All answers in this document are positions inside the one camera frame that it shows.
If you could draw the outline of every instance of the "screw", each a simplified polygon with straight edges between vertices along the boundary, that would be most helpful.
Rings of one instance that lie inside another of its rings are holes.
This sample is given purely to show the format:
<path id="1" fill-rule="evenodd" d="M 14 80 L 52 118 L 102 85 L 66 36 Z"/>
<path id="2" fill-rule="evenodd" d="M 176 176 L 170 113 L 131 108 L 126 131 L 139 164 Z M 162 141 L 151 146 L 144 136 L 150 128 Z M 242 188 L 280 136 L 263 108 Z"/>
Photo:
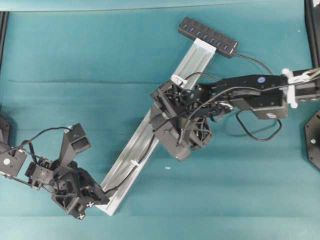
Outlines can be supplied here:
<path id="1" fill-rule="evenodd" d="M 92 201 L 88 202 L 88 204 L 86 205 L 88 208 L 92 208 L 92 206 L 94 205 L 94 203 Z"/>
<path id="2" fill-rule="evenodd" d="M 84 217 L 85 217 L 85 215 L 80 213 L 79 216 L 77 217 L 77 219 L 82 220 L 82 219 L 84 219 Z"/>

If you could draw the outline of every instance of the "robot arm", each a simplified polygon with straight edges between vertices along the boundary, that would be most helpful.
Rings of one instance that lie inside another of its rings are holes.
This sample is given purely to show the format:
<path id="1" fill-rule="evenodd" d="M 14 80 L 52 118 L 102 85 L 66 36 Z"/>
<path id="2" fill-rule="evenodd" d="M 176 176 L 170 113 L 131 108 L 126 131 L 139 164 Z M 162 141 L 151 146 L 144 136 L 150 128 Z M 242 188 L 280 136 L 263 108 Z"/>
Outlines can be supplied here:
<path id="1" fill-rule="evenodd" d="M 213 138 L 208 119 L 219 122 L 236 108 L 240 110 L 236 117 L 247 134 L 264 142 L 281 129 L 279 119 L 288 116 L 289 104 L 296 108 L 298 102 L 319 98 L 319 74 L 318 69 L 284 69 L 283 75 L 225 78 L 210 84 L 199 83 L 188 90 L 182 88 L 183 80 L 169 80 L 151 94 L 155 102 L 150 124 L 159 141 L 180 162 Z M 239 118 L 245 111 L 252 111 L 260 120 L 278 120 L 278 130 L 265 139 L 254 137 Z"/>
<path id="2" fill-rule="evenodd" d="M 68 215 L 82 220 L 85 210 L 93 205 L 104 205 L 109 202 L 108 194 L 103 192 L 100 185 L 90 174 L 78 167 L 75 157 L 91 147 L 89 139 L 78 123 L 65 129 L 63 134 L 59 158 L 50 161 L 35 155 L 32 140 L 24 141 L 18 147 L 8 145 L 10 124 L 0 117 L 2 139 L 0 144 L 0 172 L 8 179 L 28 185 L 36 190 L 46 189 L 51 194 L 51 199 Z M 29 144 L 30 152 L 23 146 Z M 28 182 L 16 178 L 22 165 L 30 154 L 33 161 L 29 164 L 25 176 Z"/>

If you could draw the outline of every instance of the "silver metal beam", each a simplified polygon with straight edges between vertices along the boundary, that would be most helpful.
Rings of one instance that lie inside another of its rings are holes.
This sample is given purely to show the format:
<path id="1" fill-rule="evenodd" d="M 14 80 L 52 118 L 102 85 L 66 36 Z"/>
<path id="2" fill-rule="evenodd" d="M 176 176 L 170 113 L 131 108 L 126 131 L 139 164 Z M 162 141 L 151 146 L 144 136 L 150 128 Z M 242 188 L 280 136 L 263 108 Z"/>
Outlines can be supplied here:
<path id="1" fill-rule="evenodd" d="M 214 56 L 215 52 L 215 47 L 197 38 L 193 42 L 192 46 L 182 59 L 181 63 L 179 64 L 171 78 L 178 77 L 185 79 L 187 76 L 194 72 L 203 72 Z M 183 88 L 192 89 L 193 86 L 197 83 L 199 77 L 200 75 L 191 77 Z M 135 166 L 135 161 L 138 162 L 144 155 L 154 135 L 153 129 L 149 124 L 149 118 L 150 110 L 142 120 L 141 124 L 131 137 L 128 144 L 125 146 L 122 153 L 119 155 L 118 159 L 115 161 L 114 165 L 106 175 L 103 182 L 101 183 L 101 187 L 104 191 L 117 186 L 133 169 L 133 167 Z M 110 199 L 110 202 L 107 205 L 97 205 L 97 208 L 99 208 L 109 216 L 112 216 L 115 213 L 118 206 L 126 196 L 132 184 L 135 182 L 137 176 L 147 163 L 149 157 L 153 153 L 158 143 L 159 140 L 155 138 L 149 149 L 149 152 L 144 157 L 144 159 L 141 160 L 139 167 L 137 167 L 134 172 L 132 172 L 127 180 L 116 191 L 116 193 Z"/>

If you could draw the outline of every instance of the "teal mat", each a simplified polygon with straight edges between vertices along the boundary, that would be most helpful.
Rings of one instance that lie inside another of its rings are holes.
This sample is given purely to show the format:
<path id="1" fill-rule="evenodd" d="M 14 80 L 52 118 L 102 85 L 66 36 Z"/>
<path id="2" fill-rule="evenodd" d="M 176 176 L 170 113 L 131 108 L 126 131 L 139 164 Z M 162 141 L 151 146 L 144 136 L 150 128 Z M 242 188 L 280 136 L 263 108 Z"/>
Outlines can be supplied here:
<path id="1" fill-rule="evenodd" d="M 236 39 L 239 53 L 259 59 L 274 74 L 312 67 L 301 0 L 12 12 L 0 74 L 1 113 L 13 124 L 11 144 L 80 122 L 92 148 L 76 161 L 101 182 L 151 107 L 149 93 L 191 46 L 177 33 L 185 16 Z M 207 72 L 218 78 L 265 73 L 218 54 Z M 319 107 L 313 102 L 290 110 L 283 130 L 266 143 L 244 136 L 234 114 L 225 116 L 211 125 L 214 139 L 207 148 L 183 163 L 159 145 L 113 217 L 92 208 L 77 221 L 47 192 L 1 179 L 1 237 L 317 239 L 320 172 L 306 158 L 303 125 Z M 269 127 L 258 137 L 277 127 L 251 113 L 243 119 L 253 131 Z M 36 153 L 55 160 L 62 135 L 41 136 Z"/>

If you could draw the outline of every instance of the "black plastic bracket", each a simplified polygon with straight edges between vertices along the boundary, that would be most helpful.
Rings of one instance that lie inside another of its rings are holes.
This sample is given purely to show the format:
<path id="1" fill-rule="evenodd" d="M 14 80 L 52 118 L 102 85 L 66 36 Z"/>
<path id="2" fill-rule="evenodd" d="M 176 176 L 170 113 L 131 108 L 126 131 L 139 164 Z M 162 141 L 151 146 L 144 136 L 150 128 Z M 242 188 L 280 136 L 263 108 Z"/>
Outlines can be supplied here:
<path id="1" fill-rule="evenodd" d="M 320 110 L 304 126 L 308 159 L 320 170 Z"/>

